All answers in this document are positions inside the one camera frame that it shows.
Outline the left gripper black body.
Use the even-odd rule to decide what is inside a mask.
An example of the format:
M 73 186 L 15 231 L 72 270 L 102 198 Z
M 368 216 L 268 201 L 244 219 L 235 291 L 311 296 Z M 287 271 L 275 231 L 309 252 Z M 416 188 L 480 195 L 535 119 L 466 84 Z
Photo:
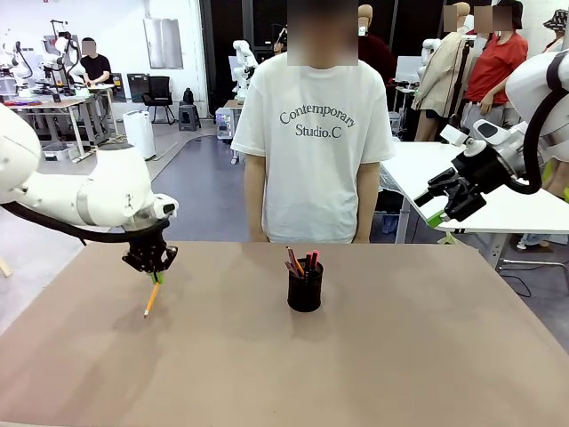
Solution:
M 161 231 L 154 231 L 131 241 L 129 243 L 128 251 L 151 258 L 157 266 L 158 261 L 167 246 L 168 245 L 164 241 L 163 233 Z

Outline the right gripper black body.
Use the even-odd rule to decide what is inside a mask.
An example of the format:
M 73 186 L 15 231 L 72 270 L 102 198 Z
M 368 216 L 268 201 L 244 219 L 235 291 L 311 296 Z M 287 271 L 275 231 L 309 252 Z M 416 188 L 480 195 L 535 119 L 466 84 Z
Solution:
M 467 157 L 463 151 L 452 164 L 462 178 L 484 194 L 493 192 L 511 179 L 510 170 L 502 163 L 501 157 L 493 148 L 484 148 L 472 157 Z

